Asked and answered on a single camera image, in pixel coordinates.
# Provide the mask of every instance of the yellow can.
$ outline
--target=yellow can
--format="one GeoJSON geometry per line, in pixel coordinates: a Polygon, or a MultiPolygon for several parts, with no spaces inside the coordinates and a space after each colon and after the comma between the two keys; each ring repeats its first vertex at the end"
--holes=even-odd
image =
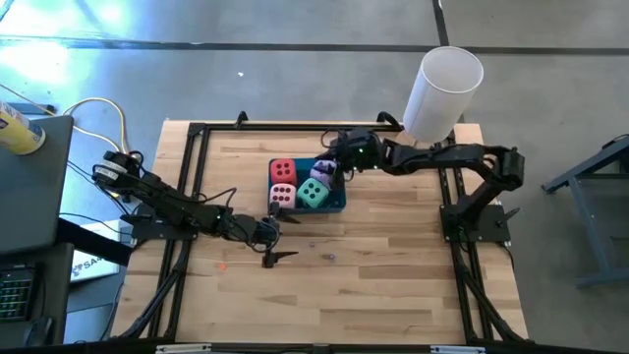
{"type": "Polygon", "coordinates": [[[41,147],[45,139],[41,127],[0,101],[0,146],[15,154],[28,154],[41,147]]]}

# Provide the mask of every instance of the dice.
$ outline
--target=dice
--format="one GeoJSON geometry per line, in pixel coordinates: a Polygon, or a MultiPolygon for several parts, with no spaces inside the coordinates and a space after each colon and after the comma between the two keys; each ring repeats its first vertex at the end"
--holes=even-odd
{"type": "Polygon", "coordinates": [[[309,178],[297,191],[297,198],[308,207],[320,207],[329,195],[327,188],[315,178],[309,178]]]}
{"type": "Polygon", "coordinates": [[[271,187],[268,202],[278,202],[280,207],[295,208],[297,187],[287,183],[278,183],[271,187]]]}
{"type": "Polygon", "coordinates": [[[313,169],[311,169],[311,177],[321,182],[328,190],[332,189],[332,178],[334,176],[334,170],[336,169],[336,162],[330,160],[317,161],[313,169]]]}
{"type": "Polygon", "coordinates": [[[286,183],[297,187],[297,169],[292,158],[279,158],[271,162],[272,184],[286,183]]]}

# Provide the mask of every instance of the concrete floor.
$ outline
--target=concrete floor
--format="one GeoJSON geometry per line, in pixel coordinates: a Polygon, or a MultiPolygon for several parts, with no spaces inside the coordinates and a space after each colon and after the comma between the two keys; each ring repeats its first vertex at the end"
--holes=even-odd
{"type": "MultiPolygon", "coordinates": [[[[623,0],[442,0],[454,45],[629,47],[623,0]]],[[[17,0],[0,34],[186,42],[437,45],[430,0],[17,0]]],[[[154,150],[164,119],[372,120],[401,117],[422,53],[255,52],[0,47],[2,83],[37,101],[67,107],[98,95],[128,117],[129,142],[154,150]]],[[[525,186],[501,196],[522,211],[510,221],[516,277],[532,339],[545,344],[627,351],[629,284],[578,290],[595,269],[585,229],[567,191],[539,185],[602,144],[629,132],[629,57],[481,55],[484,83],[466,111],[490,145],[527,157],[525,186]]],[[[6,92],[0,100],[16,101],[6,92]]],[[[117,115],[93,103],[78,124],[118,138],[117,115]]],[[[109,148],[74,134],[70,158],[88,168],[109,148]]],[[[69,172],[62,210],[111,219],[117,209],[69,172]]],[[[69,310],[106,305],[118,279],[77,290],[69,310]]],[[[103,318],[106,309],[90,310],[103,318]]],[[[95,339],[68,318],[68,341],[95,339]]],[[[96,331],[101,325],[94,325],[96,331]]]]}

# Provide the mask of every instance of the wooden table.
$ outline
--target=wooden table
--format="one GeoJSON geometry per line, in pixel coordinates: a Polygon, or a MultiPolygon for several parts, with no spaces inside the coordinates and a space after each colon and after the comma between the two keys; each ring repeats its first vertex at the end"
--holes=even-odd
{"type": "MultiPolygon", "coordinates": [[[[166,121],[162,129],[153,171],[171,185],[179,178],[189,123],[166,121]]],[[[458,143],[483,142],[479,125],[459,124],[455,132],[458,143]]],[[[412,143],[404,134],[381,136],[412,143]]],[[[201,191],[210,196],[238,187],[231,202],[236,212],[264,216],[268,161],[313,157],[323,151],[319,137],[320,132],[212,132],[201,191]]],[[[472,171],[463,175],[468,192],[482,182],[472,171]]],[[[282,223],[276,250],[300,254],[273,269],[261,268],[260,254],[244,244],[201,235],[191,253],[177,341],[464,343],[450,249],[438,219],[436,171],[357,174],[347,198],[340,213],[282,223]]],[[[112,333],[128,328],[153,295],[163,248],[163,241],[151,241],[134,252],[112,333]]],[[[478,249],[487,296],[526,337],[508,256],[493,244],[478,249]]],[[[169,295],[161,330],[170,301],[169,295]]],[[[471,306],[481,333],[475,301],[471,306]]]]}

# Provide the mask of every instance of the blue tray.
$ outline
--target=blue tray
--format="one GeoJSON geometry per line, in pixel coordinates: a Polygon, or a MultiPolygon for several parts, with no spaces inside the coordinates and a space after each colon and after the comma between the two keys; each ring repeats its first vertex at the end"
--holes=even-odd
{"type": "MultiPolygon", "coordinates": [[[[315,166],[316,159],[315,158],[294,158],[295,160],[295,168],[297,169],[297,189],[302,185],[302,183],[306,182],[307,179],[311,178],[311,169],[315,166]]],[[[268,190],[266,191],[266,204],[270,204],[270,190],[273,186],[271,182],[271,163],[274,160],[268,161],[268,190]]],[[[323,205],[319,207],[308,207],[303,204],[300,199],[295,201],[294,209],[284,209],[285,212],[289,214],[305,214],[305,213],[332,213],[332,212],[341,212],[345,205],[347,204],[347,198],[345,197],[345,185],[341,188],[337,188],[334,191],[330,191],[330,194],[323,202],[323,205]]]]}

